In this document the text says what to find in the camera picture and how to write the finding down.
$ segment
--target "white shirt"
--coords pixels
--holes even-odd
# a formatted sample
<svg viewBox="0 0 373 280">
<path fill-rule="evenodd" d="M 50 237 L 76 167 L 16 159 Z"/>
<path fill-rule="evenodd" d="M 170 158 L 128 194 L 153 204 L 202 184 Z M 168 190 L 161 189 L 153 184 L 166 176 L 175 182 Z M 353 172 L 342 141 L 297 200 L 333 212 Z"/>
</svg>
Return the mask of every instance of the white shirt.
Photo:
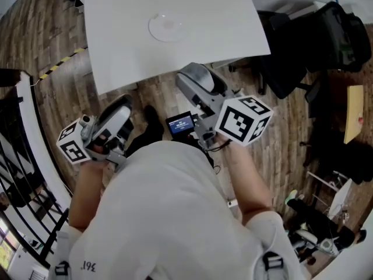
<svg viewBox="0 0 373 280">
<path fill-rule="evenodd" d="M 135 152 L 86 231 L 69 231 L 72 280 L 254 279 L 269 247 L 288 279 L 304 279 L 281 217 L 264 212 L 243 226 L 217 183 L 189 145 L 161 141 Z"/>
</svg>

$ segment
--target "strap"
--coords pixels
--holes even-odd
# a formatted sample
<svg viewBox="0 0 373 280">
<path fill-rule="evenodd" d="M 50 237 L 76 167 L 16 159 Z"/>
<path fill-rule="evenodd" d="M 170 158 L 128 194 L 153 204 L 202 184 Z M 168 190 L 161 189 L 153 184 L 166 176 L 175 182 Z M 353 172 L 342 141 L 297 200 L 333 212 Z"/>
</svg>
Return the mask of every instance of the strap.
<svg viewBox="0 0 373 280">
<path fill-rule="evenodd" d="M 254 280 L 288 280 L 284 260 L 274 252 L 267 252 L 255 266 Z"/>
<path fill-rule="evenodd" d="M 57 249 L 54 254 L 56 262 L 52 273 L 52 280 L 71 280 L 71 269 L 69 265 L 69 235 L 65 232 L 57 231 Z"/>
</svg>

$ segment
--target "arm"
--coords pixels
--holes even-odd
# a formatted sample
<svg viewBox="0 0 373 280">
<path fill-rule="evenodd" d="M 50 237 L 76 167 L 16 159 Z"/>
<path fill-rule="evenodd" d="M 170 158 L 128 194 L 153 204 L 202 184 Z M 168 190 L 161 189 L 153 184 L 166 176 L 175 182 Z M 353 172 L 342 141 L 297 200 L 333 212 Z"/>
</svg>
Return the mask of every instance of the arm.
<svg viewBox="0 0 373 280">
<path fill-rule="evenodd" d="M 69 224 L 81 232 L 87 229 L 96 215 L 105 166 L 106 163 L 86 162 L 80 167 L 78 182 L 70 204 Z"/>
<path fill-rule="evenodd" d="M 272 210 L 272 194 L 246 147 L 231 142 L 223 150 L 245 225 L 256 214 Z"/>
</svg>

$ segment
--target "white table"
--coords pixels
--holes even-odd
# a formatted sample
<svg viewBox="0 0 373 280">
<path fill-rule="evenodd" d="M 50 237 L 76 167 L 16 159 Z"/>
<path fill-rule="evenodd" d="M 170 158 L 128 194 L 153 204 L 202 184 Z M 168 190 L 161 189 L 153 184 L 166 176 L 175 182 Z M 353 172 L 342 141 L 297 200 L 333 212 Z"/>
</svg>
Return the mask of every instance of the white table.
<svg viewBox="0 0 373 280">
<path fill-rule="evenodd" d="M 86 33 L 98 94 L 190 62 L 269 54 L 251 0 L 84 0 Z M 165 43 L 149 33 L 150 18 L 170 13 L 188 30 Z"/>
</svg>

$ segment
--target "shoe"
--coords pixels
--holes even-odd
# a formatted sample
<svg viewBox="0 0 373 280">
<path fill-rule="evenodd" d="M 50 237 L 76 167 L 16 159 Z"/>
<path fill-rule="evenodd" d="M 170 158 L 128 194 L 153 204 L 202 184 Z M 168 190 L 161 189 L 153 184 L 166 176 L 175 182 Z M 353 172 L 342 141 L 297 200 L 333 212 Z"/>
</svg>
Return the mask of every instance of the shoe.
<svg viewBox="0 0 373 280">
<path fill-rule="evenodd" d="M 153 106 L 147 105 L 144 108 L 144 117 L 148 124 L 159 123 L 159 116 Z"/>
<path fill-rule="evenodd" d="M 301 224 L 301 229 L 308 231 L 307 223 Z"/>
<path fill-rule="evenodd" d="M 290 194 L 289 194 L 289 196 L 286 197 L 286 199 L 285 199 L 285 204 L 287 205 L 287 203 L 288 203 L 290 200 L 295 199 L 296 196 L 297 196 L 297 194 L 298 194 L 298 191 L 297 191 L 297 190 L 293 190 L 293 191 L 291 191 Z"/>
</svg>

